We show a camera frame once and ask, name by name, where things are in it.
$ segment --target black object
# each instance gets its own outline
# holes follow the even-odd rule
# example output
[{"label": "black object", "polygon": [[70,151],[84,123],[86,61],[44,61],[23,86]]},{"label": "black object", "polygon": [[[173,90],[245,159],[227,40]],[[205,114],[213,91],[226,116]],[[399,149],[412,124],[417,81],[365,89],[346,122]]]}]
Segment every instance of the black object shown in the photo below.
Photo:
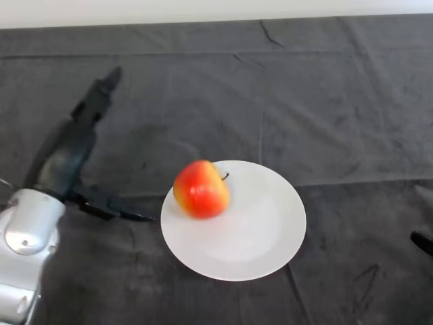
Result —
[{"label": "black object", "polygon": [[125,217],[150,220],[152,217],[128,207],[119,197],[82,185],[79,175],[95,143],[95,126],[110,107],[110,94],[120,81],[122,70],[115,68],[106,78],[96,80],[72,114],[53,130],[43,143],[24,181],[32,188],[103,219]]},{"label": "black object", "polygon": [[422,232],[412,232],[411,240],[420,249],[433,257],[433,239],[427,237]]}]

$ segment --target red apple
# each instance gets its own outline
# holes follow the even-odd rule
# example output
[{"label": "red apple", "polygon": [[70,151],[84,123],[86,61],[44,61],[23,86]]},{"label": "red apple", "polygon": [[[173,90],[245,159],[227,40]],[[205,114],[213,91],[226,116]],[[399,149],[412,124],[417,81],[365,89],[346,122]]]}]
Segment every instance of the red apple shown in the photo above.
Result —
[{"label": "red apple", "polygon": [[197,219],[219,215],[230,201],[227,184],[207,160],[187,165],[176,177],[173,194],[182,209]]}]

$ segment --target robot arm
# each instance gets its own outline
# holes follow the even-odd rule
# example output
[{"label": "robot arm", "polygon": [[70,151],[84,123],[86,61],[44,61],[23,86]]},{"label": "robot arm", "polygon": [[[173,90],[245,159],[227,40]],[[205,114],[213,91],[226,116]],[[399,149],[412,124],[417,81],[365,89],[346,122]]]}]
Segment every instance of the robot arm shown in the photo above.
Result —
[{"label": "robot arm", "polygon": [[59,244],[57,223],[67,200],[103,219],[154,220],[116,196],[86,188],[79,179],[96,142],[94,127],[110,106],[120,76],[116,68],[94,82],[68,119],[46,139],[23,189],[0,213],[0,325],[30,323],[40,297],[43,266]]}]

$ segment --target white wall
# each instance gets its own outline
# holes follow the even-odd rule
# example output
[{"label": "white wall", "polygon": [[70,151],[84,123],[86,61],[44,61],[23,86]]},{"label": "white wall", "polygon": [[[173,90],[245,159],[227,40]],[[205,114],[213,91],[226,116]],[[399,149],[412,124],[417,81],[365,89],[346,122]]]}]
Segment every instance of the white wall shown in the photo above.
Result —
[{"label": "white wall", "polygon": [[0,28],[433,12],[433,0],[0,0]]}]

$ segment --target white plate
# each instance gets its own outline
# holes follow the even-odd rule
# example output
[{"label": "white plate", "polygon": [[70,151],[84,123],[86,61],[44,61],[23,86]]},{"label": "white plate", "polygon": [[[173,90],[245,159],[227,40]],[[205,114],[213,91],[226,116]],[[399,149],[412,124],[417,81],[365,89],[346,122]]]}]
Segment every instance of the white plate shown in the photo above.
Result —
[{"label": "white plate", "polygon": [[276,172],[253,162],[216,162],[230,189],[229,207],[208,220],[188,217],[173,189],[161,212],[164,239],[186,266],[209,278],[244,281],[266,276],[296,254],[306,230],[302,201]]}]

